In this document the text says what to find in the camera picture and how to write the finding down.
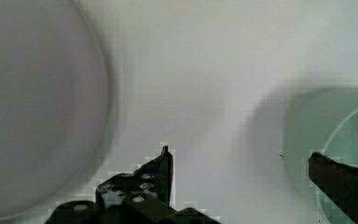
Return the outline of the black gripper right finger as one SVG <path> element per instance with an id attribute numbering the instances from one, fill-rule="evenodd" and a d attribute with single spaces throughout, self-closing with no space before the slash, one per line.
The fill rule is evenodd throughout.
<path id="1" fill-rule="evenodd" d="M 310 155 L 308 166 L 310 181 L 358 224 L 358 167 L 333 161 L 319 152 Z"/>

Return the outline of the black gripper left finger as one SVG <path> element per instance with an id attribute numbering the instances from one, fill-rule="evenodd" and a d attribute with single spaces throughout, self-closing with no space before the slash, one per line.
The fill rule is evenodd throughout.
<path id="1" fill-rule="evenodd" d="M 122 205 L 127 196 L 150 195 L 169 203 L 172 192 L 173 155 L 168 146 L 160 154 L 132 173 L 120 173 L 100 184 L 95 190 L 96 203 L 107 209 Z"/>

